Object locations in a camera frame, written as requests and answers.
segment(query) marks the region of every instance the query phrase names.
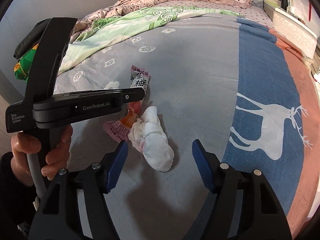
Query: white deer print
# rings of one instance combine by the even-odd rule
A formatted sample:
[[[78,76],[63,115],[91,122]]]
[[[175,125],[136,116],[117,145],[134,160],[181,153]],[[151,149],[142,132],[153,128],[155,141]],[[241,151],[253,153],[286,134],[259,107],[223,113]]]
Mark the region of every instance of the white deer print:
[[[283,144],[283,135],[284,135],[284,120],[290,119],[292,125],[295,129],[298,130],[298,133],[303,141],[305,146],[309,146],[311,149],[311,143],[309,140],[306,140],[307,136],[302,136],[300,133],[301,127],[298,126],[296,120],[294,119],[295,114],[299,114],[298,109],[300,109],[301,113],[304,116],[309,115],[308,111],[303,108],[303,106],[298,106],[296,109],[292,107],[291,109],[287,109],[284,106],[271,104],[271,105],[264,105],[258,102],[247,98],[240,93],[237,93],[239,97],[245,98],[249,102],[255,104],[256,106],[260,107],[260,110],[250,110],[244,109],[239,106],[236,106],[236,109],[246,111],[252,114],[260,115],[263,117],[262,125],[261,125],[261,136],[257,140],[247,140],[243,138],[234,127],[231,127],[231,132],[234,133],[240,141],[247,144],[248,146],[241,146],[238,145],[233,138],[230,136],[229,141],[232,145],[236,148],[245,151],[255,151],[257,149],[263,150],[270,159],[278,160],[282,155],[282,144]]]

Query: green fabric object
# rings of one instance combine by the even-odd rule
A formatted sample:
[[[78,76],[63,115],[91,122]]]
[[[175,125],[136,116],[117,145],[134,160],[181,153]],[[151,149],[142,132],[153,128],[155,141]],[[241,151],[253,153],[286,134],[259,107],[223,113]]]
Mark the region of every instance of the green fabric object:
[[[240,14],[228,10],[176,6],[146,7],[122,17],[97,19],[92,22],[94,30],[82,33],[75,42],[69,44],[58,75],[73,68],[100,49],[117,44],[134,35],[164,26],[171,21],[209,13],[240,16]]]
[[[14,67],[14,75],[18,80],[25,80],[28,82],[28,77],[30,73],[30,68],[32,65],[33,58],[36,54],[38,44],[35,45],[32,49],[28,50],[18,61]]]

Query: metal screw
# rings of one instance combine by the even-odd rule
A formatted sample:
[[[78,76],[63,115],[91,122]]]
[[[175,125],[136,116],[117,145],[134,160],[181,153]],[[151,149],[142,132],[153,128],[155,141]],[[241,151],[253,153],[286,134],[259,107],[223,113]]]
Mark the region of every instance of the metal screw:
[[[94,170],[97,170],[101,167],[100,163],[92,163],[91,168],[93,168]]]
[[[229,165],[228,165],[228,163],[220,163],[220,168],[226,170],[229,168]]]
[[[254,170],[253,173],[257,176],[260,176],[262,174],[260,170]]]
[[[60,169],[60,170],[58,171],[58,173],[59,173],[59,175],[64,175],[64,174],[67,173],[67,170],[66,170],[66,169]]]

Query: snack wrapper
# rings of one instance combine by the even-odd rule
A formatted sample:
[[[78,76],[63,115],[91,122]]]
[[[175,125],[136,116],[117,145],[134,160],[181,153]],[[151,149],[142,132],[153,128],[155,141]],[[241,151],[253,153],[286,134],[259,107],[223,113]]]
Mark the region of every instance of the snack wrapper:
[[[130,88],[142,87],[147,91],[150,75],[144,68],[131,67]],[[114,140],[128,140],[132,125],[137,121],[144,98],[141,101],[128,103],[127,113],[124,118],[117,121],[108,121],[103,124],[103,129]]]

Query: red hanging object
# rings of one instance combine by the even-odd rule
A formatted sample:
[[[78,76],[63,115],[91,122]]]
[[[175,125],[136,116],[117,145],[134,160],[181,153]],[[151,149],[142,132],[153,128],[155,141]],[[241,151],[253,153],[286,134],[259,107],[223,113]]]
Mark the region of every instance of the red hanging object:
[[[311,21],[311,10],[312,10],[312,5],[309,2],[309,21]]]

